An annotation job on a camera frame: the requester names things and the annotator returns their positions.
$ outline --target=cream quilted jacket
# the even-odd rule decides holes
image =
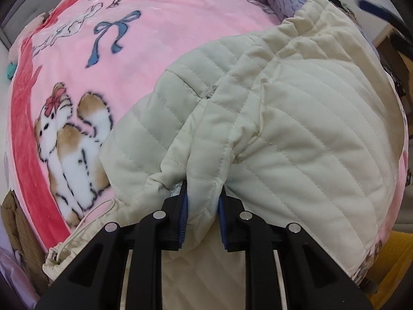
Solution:
[[[138,222],[188,181],[183,250],[164,254],[164,307],[242,309],[244,259],[216,219],[225,184],[268,223],[296,221],[352,276],[392,200],[402,114],[357,27],[327,0],[172,64],[115,126],[101,160],[117,200],[48,260],[56,276],[108,221]]]

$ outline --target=yellow fabric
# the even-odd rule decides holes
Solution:
[[[367,273],[367,278],[379,283],[377,293],[369,297],[374,310],[379,310],[394,293],[412,260],[413,234],[392,231],[389,241]]]

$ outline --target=blue ribbon bow print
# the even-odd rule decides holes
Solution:
[[[95,26],[93,29],[93,32],[95,35],[99,34],[98,38],[94,41],[93,49],[92,49],[92,55],[90,56],[88,60],[88,64],[86,65],[86,68],[91,67],[92,65],[95,65],[99,61],[99,51],[98,51],[98,44],[99,40],[102,38],[102,36],[109,30],[111,26],[118,26],[118,36],[116,37],[115,41],[113,42],[111,46],[111,51],[112,53],[118,53],[119,51],[122,50],[122,46],[118,44],[118,41],[126,34],[128,30],[128,22],[131,22],[133,20],[137,20],[141,15],[141,12],[138,10],[135,10],[128,15],[126,15],[124,18],[120,19],[119,21],[110,23],[110,22],[100,22]]]

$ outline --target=pink blanket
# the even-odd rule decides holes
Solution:
[[[248,0],[61,2],[21,41],[10,105],[10,172],[44,247],[113,197],[102,141],[168,65],[208,41],[279,23]]]

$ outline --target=cartoon tail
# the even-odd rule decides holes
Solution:
[[[96,93],[86,93],[79,101],[77,116],[94,129],[94,138],[103,143],[113,127],[109,107]]]

